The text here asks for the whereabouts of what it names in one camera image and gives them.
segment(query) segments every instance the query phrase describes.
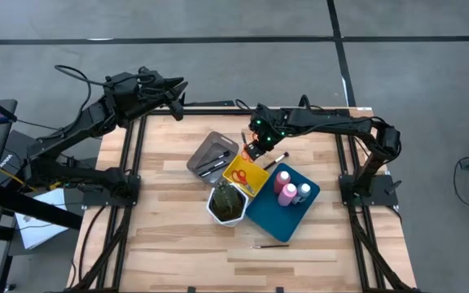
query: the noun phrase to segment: yellow container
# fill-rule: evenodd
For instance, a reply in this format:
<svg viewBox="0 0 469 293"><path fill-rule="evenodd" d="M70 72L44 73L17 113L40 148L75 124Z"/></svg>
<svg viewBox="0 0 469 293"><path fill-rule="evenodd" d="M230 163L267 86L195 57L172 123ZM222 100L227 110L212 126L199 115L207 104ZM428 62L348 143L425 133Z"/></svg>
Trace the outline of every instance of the yellow container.
<svg viewBox="0 0 469 293"><path fill-rule="evenodd" d="M244 184L235 180L236 175L233 177L234 171L245 171L245 178L251 187L251 192ZM244 159L240 155L237 155L234 160L231 162L229 167L224 171L222 176L227 179L229 182L233 182L238 184L239 187L249 196L255 197L258 192L260 191L261 187L265 184L267 179L269 179L269 173L265 171L260 166L250 163Z"/></svg>

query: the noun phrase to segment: paint bottle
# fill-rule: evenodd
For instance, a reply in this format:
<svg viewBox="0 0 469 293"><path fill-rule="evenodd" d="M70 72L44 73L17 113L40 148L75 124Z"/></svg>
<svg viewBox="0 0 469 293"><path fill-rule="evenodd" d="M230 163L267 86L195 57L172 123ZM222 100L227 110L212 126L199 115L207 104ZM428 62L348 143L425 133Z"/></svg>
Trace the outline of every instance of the paint bottle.
<svg viewBox="0 0 469 293"><path fill-rule="evenodd" d="M298 194L292 200L293 204L303 203L310 195L310 185L303 183L298 186Z"/></svg>
<svg viewBox="0 0 469 293"><path fill-rule="evenodd" d="M289 172L282 171L276 175L274 179L274 193L279 195L282 192L282 189L285 185L287 185L291 181L291 175Z"/></svg>
<svg viewBox="0 0 469 293"><path fill-rule="evenodd" d="M282 207L288 206L292 199L296 196L296 186L294 184L289 183L285 185L282 189L282 192L280 192L280 195L278 196L278 203Z"/></svg>

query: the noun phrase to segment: robotic arm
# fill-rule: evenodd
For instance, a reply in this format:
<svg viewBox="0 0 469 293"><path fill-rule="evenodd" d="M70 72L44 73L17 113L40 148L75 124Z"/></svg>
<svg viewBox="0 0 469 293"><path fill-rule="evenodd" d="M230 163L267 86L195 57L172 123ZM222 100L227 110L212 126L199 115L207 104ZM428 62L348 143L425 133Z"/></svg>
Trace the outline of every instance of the robotic arm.
<svg viewBox="0 0 469 293"><path fill-rule="evenodd" d="M106 82L101 84L104 95L97 102L89 105L70 125L39 138L37 143L28 147L25 181L37 187L98 185L104 187L112 198L129 199L119 200L118 205L132 202L131 194L137 189L138 178L125 175L120 168L99 171L78 168L75 160L68 159L66 164L60 164L56 159L80 141L110 133L117 125L125 128L133 120L164 105L169 106L176 120L181 120L183 108L178 97L187 86L183 80L182 77L163 78L157 71L145 67L141 67L138 74L123 72L106 77Z"/></svg>
<svg viewBox="0 0 469 293"><path fill-rule="evenodd" d="M370 131L377 129L374 137ZM271 110L258 104L252 112L249 129L257 140L245 147L251 159L256 160L284 138L294 138L312 132L342 134L360 138L370 150L364 168L356 173L353 192L370 197L370 186L378 169L397 158L401 152L400 133L378 117L352 118L337 111L312 112L304 108Z"/></svg>

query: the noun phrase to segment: green plant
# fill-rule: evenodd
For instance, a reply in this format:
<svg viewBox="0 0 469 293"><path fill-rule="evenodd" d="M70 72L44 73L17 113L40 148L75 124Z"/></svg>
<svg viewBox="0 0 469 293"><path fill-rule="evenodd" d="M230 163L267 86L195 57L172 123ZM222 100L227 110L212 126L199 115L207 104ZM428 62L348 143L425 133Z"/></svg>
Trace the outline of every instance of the green plant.
<svg viewBox="0 0 469 293"><path fill-rule="evenodd" d="M244 198L227 181L220 182L213 192L211 211L221 221L234 220L242 215Z"/></svg>

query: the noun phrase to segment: potted plant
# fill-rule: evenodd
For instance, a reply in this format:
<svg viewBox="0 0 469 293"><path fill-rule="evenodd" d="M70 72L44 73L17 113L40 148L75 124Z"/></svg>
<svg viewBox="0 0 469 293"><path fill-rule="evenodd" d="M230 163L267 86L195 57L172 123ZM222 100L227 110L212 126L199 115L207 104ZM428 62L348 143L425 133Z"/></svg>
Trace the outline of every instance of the potted plant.
<svg viewBox="0 0 469 293"><path fill-rule="evenodd" d="M245 216L248 204L249 198L244 192L224 180L211 189L206 208L216 223L234 227Z"/></svg>

